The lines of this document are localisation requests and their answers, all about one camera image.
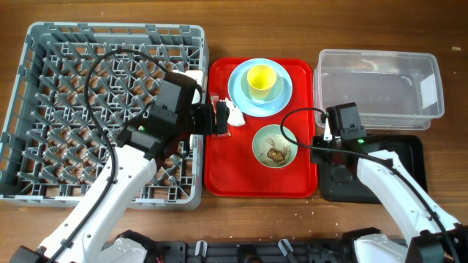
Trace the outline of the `red strawberry snack wrapper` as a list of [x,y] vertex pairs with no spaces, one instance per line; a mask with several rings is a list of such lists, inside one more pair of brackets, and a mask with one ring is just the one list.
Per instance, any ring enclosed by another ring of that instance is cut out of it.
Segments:
[[216,93],[210,93],[210,102],[211,102],[211,106],[213,107],[213,112],[214,112],[214,116],[213,116],[213,134],[211,135],[213,138],[221,138],[221,137],[230,137],[231,136],[231,133],[230,133],[230,130],[228,128],[227,130],[227,133],[226,134],[217,134],[216,133],[216,103],[221,101],[221,99],[219,98],[219,95],[216,94]]

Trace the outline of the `green bowl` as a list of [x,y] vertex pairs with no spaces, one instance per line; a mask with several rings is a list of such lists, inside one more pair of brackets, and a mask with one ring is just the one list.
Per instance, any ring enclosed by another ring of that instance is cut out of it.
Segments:
[[288,166],[297,156],[298,146],[287,140],[282,131],[291,139],[295,135],[279,124],[271,124],[257,131],[252,140],[252,151],[256,160],[268,168],[280,169]]

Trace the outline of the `rice and food scraps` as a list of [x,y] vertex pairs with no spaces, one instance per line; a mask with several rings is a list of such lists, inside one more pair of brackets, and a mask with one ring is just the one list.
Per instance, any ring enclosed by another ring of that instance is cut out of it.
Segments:
[[264,136],[256,148],[258,160],[269,167],[284,166],[291,156],[290,143],[282,135]]

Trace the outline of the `white napkin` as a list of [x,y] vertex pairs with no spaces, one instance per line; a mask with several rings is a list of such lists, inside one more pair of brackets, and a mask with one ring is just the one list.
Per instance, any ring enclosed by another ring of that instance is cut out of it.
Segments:
[[227,123],[234,127],[244,126],[246,124],[244,120],[243,113],[236,107],[233,102],[231,102],[228,98],[225,98],[224,102],[229,110],[229,116],[227,119]]

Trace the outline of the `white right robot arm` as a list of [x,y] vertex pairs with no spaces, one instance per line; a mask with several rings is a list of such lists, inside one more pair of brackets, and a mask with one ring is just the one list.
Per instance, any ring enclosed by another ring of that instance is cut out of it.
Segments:
[[350,233],[355,262],[466,262],[467,226],[442,209],[389,147],[395,136],[346,140],[329,134],[312,140],[312,161],[350,169],[399,227],[400,245],[373,229]]

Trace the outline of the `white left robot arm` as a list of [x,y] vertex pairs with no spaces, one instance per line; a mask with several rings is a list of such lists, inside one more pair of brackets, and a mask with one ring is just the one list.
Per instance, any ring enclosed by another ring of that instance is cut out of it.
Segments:
[[230,114],[225,102],[194,102],[203,90],[188,75],[170,72],[156,100],[124,123],[110,160],[67,219],[36,250],[20,246],[12,262],[161,262],[156,242],[126,231],[107,237],[135,194],[193,134],[223,134]]

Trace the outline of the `black waste tray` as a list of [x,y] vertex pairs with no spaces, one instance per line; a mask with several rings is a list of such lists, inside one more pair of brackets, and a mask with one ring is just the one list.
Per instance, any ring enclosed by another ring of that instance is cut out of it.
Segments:
[[[373,134],[358,143],[365,153],[379,150],[394,150],[408,173],[427,191],[423,146],[415,135]],[[319,164],[319,183],[323,199],[332,202],[378,204],[380,201],[362,182],[354,167],[338,164]]]

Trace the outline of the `grey dishwasher rack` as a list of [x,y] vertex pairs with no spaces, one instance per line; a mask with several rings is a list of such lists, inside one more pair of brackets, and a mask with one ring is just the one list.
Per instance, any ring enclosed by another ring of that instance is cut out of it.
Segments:
[[1,200],[79,203],[109,157],[96,125],[114,140],[155,100],[165,70],[205,85],[208,61],[196,25],[33,23],[1,131]]

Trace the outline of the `light blue plate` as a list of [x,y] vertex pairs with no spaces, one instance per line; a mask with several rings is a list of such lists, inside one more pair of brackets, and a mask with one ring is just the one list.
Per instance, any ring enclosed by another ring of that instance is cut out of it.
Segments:
[[[280,97],[274,102],[263,106],[252,104],[241,90],[242,75],[247,69],[258,64],[271,66],[283,81],[283,90]],[[233,70],[228,80],[227,90],[230,101],[233,102],[242,113],[263,118],[275,115],[287,106],[292,97],[293,83],[289,73],[280,64],[266,58],[253,58],[242,62]]]

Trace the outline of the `yellow plastic cup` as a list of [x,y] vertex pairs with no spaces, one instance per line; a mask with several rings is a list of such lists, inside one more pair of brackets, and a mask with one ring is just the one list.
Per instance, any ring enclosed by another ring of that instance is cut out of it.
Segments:
[[249,92],[256,99],[265,99],[272,91],[276,83],[275,70],[265,64],[258,64],[250,68],[247,72],[247,82]]

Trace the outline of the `light blue bowl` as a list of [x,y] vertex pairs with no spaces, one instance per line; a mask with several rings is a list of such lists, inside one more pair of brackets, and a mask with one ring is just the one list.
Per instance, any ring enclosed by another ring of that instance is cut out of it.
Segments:
[[241,78],[241,90],[242,90],[244,96],[252,104],[259,105],[259,106],[267,105],[267,104],[270,104],[270,103],[274,102],[275,100],[277,100],[280,97],[280,95],[282,94],[282,90],[283,90],[282,78],[276,73],[276,76],[277,76],[276,83],[275,83],[272,91],[269,93],[268,97],[265,98],[265,99],[256,99],[253,96],[251,96],[251,94],[249,92],[249,84],[247,82],[247,72],[248,72],[249,69],[247,69],[244,72],[244,74],[242,75],[242,78]]

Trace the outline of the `clear plastic bin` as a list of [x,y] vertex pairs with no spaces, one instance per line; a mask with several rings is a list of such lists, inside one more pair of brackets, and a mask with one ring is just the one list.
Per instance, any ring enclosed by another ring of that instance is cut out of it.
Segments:
[[439,65],[430,53],[324,49],[313,94],[322,110],[356,103],[368,129],[426,130],[445,113]]

